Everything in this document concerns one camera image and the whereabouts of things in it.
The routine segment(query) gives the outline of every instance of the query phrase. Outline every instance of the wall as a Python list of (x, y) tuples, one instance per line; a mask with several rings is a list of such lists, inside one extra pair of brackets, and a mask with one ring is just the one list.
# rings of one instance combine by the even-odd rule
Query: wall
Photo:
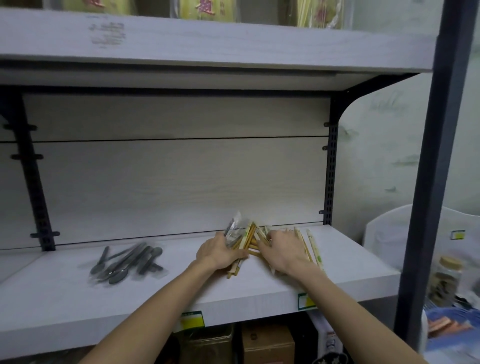
[[(364, 0), (357, 3), (354, 28), (437, 34), (442, 3)], [(444, 199), (469, 214), (480, 214), (479, 33), (477, 27)], [(420, 74), (367, 95), (340, 120), (333, 226), (356, 241), (367, 222), (413, 200), (431, 79)]]

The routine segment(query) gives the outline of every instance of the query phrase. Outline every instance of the bottle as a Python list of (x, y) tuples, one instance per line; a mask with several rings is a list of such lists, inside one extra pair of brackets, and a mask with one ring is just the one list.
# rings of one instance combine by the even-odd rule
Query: bottle
[(432, 277), (430, 300), (438, 307), (450, 307), (462, 276), (462, 262), (451, 256), (441, 256), (440, 264)]

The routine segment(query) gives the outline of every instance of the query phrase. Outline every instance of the black metal upright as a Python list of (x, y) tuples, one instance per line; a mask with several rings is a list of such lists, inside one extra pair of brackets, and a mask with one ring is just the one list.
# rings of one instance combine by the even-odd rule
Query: black metal upright
[(36, 232), (32, 232), (30, 237), (39, 240), (43, 251), (55, 250), (53, 237), (60, 235), (60, 233), (52, 231), (36, 163), (37, 159), (42, 159), (43, 156), (36, 154), (34, 151), (30, 132), (36, 130), (36, 127), (27, 122), (22, 93), (19, 88), (0, 88), (0, 115), (8, 122), (3, 127), (13, 132), (17, 142), (18, 154), (12, 155), (11, 158), (20, 161), (24, 171), (36, 225)]
[(478, 0), (445, 0), (400, 278), (395, 333), (416, 348)]

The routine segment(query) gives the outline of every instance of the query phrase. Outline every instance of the cork lid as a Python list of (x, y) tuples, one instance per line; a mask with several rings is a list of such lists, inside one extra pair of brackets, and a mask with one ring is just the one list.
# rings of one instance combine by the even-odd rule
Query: cork lid
[(445, 268), (453, 270), (461, 270), (463, 268), (463, 264), (460, 260), (446, 255), (440, 257), (440, 264)]

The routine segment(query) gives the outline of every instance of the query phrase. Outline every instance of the forearm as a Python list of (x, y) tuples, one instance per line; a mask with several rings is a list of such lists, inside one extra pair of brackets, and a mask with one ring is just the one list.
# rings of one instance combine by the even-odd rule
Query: forearm
[(358, 364), (426, 363), (316, 265), (302, 262), (291, 275), (305, 288)]
[(214, 270), (208, 262), (194, 261), (110, 332), (81, 364), (152, 364)]

